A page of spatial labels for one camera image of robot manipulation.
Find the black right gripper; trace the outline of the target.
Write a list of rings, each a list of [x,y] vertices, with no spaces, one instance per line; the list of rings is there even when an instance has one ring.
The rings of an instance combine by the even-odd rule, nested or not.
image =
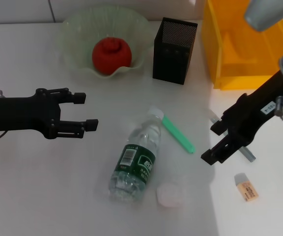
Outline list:
[[[274,116],[277,97],[283,96],[283,74],[278,71],[251,94],[241,95],[223,112],[222,120],[213,119],[210,128],[217,135],[227,135],[201,155],[208,164],[224,163],[242,146],[249,145],[256,132]]]

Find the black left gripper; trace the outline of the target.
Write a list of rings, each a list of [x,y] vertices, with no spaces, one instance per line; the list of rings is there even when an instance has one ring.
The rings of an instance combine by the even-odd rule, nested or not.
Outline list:
[[[79,138],[97,130],[98,119],[60,121],[61,103],[84,104],[84,92],[37,89],[30,97],[0,98],[0,131],[36,130],[46,139]]]

